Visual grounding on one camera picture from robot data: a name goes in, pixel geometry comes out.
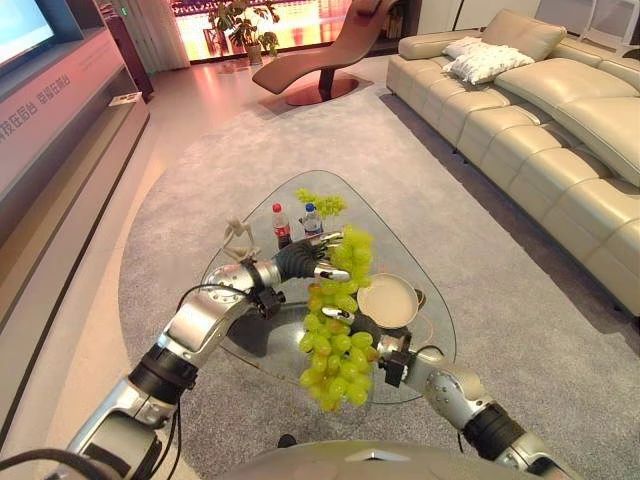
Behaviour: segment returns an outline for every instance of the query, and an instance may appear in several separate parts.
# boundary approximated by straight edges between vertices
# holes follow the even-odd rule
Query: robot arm
[[[121,379],[78,431],[67,450],[115,471],[116,478],[146,479],[162,448],[155,430],[175,412],[198,370],[233,322],[255,306],[273,315],[285,298],[274,287],[293,277],[348,281],[349,274],[322,262],[342,234],[289,245],[272,260],[218,268],[176,312],[156,343]]]
[[[437,347],[412,352],[409,341],[407,337],[381,337],[379,351],[387,382],[398,386],[401,380],[423,393],[429,405],[464,435],[480,457],[543,478],[581,478],[538,436],[509,417],[487,393],[476,372],[449,362]]]

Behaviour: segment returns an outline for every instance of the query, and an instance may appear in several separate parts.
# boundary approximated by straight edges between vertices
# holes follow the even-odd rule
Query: grape bunch
[[[322,218],[338,215],[342,210],[347,208],[347,204],[340,195],[323,197],[311,193],[306,188],[300,188],[296,191],[296,197],[298,197],[298,200],[302,203],[313,203]]]
[[[298,344],[311,363],[300,375],[300,385],[325,412],[338,410],[343,398],[356,406],[364,405],[371,388],[371,362],[378,359],[371,334],[351,334],[347,325],[322,314],[322,307],[327,306],[355,313],[358,303],[353,295],[371,284],[373,239],[352,226],[345,227],[343,234],[343,243],[331,251],[331,263],[348,271],[351,280],[339,283],[324,279],[309,286],[310,312],[304,318],[306,332]]]

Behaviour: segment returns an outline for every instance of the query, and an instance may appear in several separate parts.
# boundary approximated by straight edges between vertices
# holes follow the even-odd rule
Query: chair base
[[[358,88],[358,81],[355,78],[338,78],[333,81],[331,91],[322,91],[318,85],[309,85],[287,96],[287,104],[300,107],[303,105],[315,105],[316,103],[328,102],[334,98],[341,97],[353,92]]]

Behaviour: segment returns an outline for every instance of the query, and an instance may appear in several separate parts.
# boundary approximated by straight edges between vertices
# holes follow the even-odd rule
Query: potted plant
[[[251,65],[261,65],[261,47],[267,50],[269,55],[276,56],[278,37],[273,32],[258,34],[258,25],[254,25],[251,19],[247,18],[248,11],[252,11],[262,20],[271,20],[273,23],[280,21],[271,0],[255,7],[250,7],[248,0],[220,0],[209,14],[209,22],[213,28],[220,31],[233,30],[229,35],[231,42],[238,47],[244,47]]]

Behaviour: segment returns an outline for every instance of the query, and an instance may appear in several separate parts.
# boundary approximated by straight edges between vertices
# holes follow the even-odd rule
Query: white pillow
[[[471,53],[478,46],[487,45],[487,43],[482,43],[480,37],[464,37],[455,42],[451,42],[444,48],[442,53],[449,55],[451,58],[458,58],[460,55]]]
[[[487,45],[472,53],[460,55],[453,62],[442,67],[443,72],[453,73],[473,85],[492,81],[496,75],[534,63],[517,49],[506,45]]]

